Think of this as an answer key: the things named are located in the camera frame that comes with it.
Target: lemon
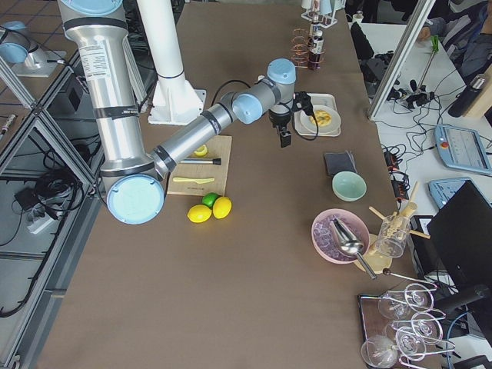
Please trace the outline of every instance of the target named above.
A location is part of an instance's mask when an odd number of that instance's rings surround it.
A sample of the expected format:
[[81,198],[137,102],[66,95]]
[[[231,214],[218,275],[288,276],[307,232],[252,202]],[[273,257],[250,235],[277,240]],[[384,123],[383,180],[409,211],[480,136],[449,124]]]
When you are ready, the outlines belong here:
[[214,216],[217,219],[225,218],[229,215],[232,209],[232,201],[230,198],[226,198],[225,196],[222,198],[218,198],[214,203]]
[[201,203],[203,205],[207,205],[209,208],[212,208],[214,206],[215,200],[217,200],[219,197],[221,197],[219,194],[216,194],[215,192],[211,192],[209,194],[206,194],[201,199]]
[[193,154],[196,156],[205,156],[208,153],[207,145],[202,145],[197,148]]
[[193,223],[207,221],[212,215],[212,210],[203,204],[195,205],[188,211],[188,219]]

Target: pink bowl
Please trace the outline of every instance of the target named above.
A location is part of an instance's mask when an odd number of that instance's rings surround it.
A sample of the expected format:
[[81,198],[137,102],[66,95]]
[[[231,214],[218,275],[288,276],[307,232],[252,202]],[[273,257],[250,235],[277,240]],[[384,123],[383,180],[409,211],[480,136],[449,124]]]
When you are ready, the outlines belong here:
[[364,242],[364,250],[361,253],[366,253],[369,248],[369,230],[357,215],[343,209],[325,210],[314,219],[311,227],[311,237],[313,239],[314,248],[316,248],[316,251],[322,258],[331,261],[332,263],[353,263],[357,258],[342,254],[334,244],[334,238],[329,228],[330,222],[334,218],[342,220],[351,231]]

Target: wine glass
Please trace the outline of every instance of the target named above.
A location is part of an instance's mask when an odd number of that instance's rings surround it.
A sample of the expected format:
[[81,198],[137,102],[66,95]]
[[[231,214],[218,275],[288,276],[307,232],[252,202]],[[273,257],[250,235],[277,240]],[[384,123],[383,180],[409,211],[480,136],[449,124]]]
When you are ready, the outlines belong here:
[[411,327],[398,328],[395,342],[401,354],[412,361],[423,360],[427,354],[424,339],[415,334]]
[[412,330],[424,339],[426,344],[436,344],[443,338],[443,327],[439,320],[429,313],[416,313],[411,318]]
[[376,334],[369,337],[361,347],[365,363],[372,367],[393,367],[399,357],[398,347],[390,338]]
[[420,283],[410,283],[404,291],[405,301],[416,312],[427,312],[434,306],[431,291]]
[[379,299],[377,309],[384,317],[394,320],[408,319],[412,313],[404,291],[386,291]]
[[424,313],[433,307],[431,290],[420,283],[410,283],[403,291],[386,291],[377,304],[383,316],[398,321],[410,319],[415,311]]
[[396,341],[397,331],[402,327],[412,327],[411,320],[407,321],[391,321],[383,329],[383,334],[392,341]]

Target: white plate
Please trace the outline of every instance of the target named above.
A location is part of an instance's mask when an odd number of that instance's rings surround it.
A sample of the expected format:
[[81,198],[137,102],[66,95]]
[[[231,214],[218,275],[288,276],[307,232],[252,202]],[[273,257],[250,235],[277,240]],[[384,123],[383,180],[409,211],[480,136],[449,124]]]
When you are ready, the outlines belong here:
[[[340,128],[341,119],[336,110],[334,110],[333,108],[329,108],[326,105],[313,105],[313,109],[314,111],[326,111],[329,115],[331,115],[331,123],[329,125],[325,125],[324,127],[320,127],[320,135],[326,135],[335,132]],[[316,133],[316,125],[311,122],[310,118],[303,111],[301,112],[300,120],[304,128],[306,128],[311,133]]]

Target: metal scoop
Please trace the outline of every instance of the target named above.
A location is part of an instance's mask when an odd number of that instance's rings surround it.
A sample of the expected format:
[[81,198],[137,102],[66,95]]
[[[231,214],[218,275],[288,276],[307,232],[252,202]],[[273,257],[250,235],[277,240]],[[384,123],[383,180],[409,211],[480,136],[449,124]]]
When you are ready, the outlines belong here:
[[347,256],[355,256],[371,279],[376,279],[376,273],[374,273],[371,266],[362,257],[361,251],[364,249],[364,243],[339,219],[335,218],[331,221],[330,229],[335,237],[335,246],[337,249]]

